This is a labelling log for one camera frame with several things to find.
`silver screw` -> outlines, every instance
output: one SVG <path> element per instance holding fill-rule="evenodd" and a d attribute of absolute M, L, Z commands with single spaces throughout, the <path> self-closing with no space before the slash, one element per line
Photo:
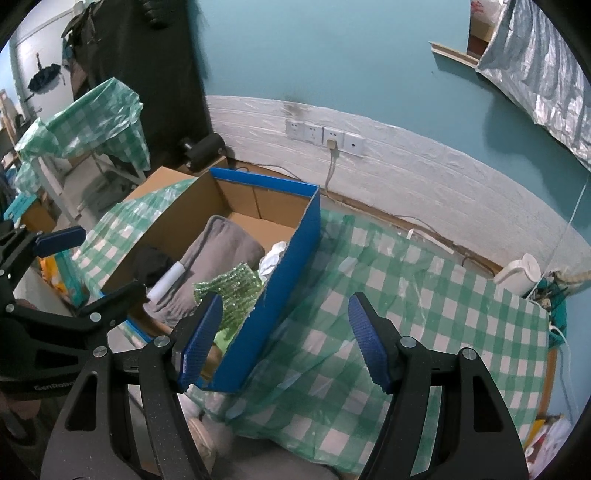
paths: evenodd
<path fill-rule="evenodd" d="M 476 360 L 478 357 L 478 354 L 471 348 L 464 348 L 464 350 L 462 350 L 462 355 L 468 360 Z"/>
<path fill-rule="evenodd" d="M 417 346 L 417 341 L 413 337 L 402 337 L 400 345 L 406 348 L 414 348 Z"/>
<path fill-rule="evenodd" d="M 95 351 L 92 352 L 92 354 L 97 357 L 100 358 L 102 356 L 105 356 L 107 354 L 107 352 L 109 351 L 109 349 L 105 346 L 98 346 L 95 348 Z"/>
<path fill-rule="evenodd" d="M 166 335 L 160 335 L 154 339 L 155 346 L 167 346 L 170 343 L 170 338 Z"/>

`silver curtain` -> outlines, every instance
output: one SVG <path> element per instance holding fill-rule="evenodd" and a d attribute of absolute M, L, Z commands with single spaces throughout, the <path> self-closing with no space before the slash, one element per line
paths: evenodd
<path fill-rule="evenodd" d="M 591 171 L 589 82 L 560 33 L 533 1 L 505 0 L 476 71 Z"/>

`gray towel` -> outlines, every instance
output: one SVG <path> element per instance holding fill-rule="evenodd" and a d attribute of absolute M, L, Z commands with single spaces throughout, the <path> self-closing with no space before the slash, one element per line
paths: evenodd
<path fill-rule="evenodd" d="M 263 247 L 240 226 L 214 215 L 180 260 L 185 273 L 158 302 L 145 303 L 144 310 L 153 319 L 174 327 L 197 309 L 194 284 L 210 281 L 240 263 L 256 270 L 264 255 Z"/>

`wall outlet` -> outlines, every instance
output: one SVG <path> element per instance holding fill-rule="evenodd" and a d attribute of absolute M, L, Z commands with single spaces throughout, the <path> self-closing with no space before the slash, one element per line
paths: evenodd
<path fill-rule="evenodd" d="M 304 124 L 304 140 L 314 145 L 322 145 L 323 127 L 315 124 Z"/>
<path fill-rule="evenodd" d="M 334 140 L 336 142 L 336 148 L 342 150 L 343 148 L 343 139 L 345 138 L 345 133 L 340 130 L 335 130 L 334 128 L 325 127 L 324 128 L 324 135 L 322 136 L 322 144 L 325 147 L 328 147 L 327 141 Z"/>
<path fill-rule="evenodd" d="M 291 118 L 285 119 L 285 134 L 289 138 L 293 138 L 295 140 L 303 140 L 304 139 L 304 122 L 300 122 L 299 120 L 292 120 Z"/>
<path fill-rule="evenodd" d="M 345 132 L 343 139 L 343 152 L 351 153 L 359 157 L 365 151 L 365 139 L 359 135 Z"/>

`umbrella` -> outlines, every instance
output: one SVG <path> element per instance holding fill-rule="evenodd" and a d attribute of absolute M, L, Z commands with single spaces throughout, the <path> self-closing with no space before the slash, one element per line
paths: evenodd
<path fill-rule="evenodd" d="M 61 72 L 61 66 L 57 63 L 52 63 L 48 67 L 41 66 L 41 60 L 39 60 L 39 54 L 37 53 L 37 67 L 39 71 L 33 75 L 33 78 L 29 81 L 28 88 L 33 93 L 40 93 L 47 85 L 49 85 Z"/>

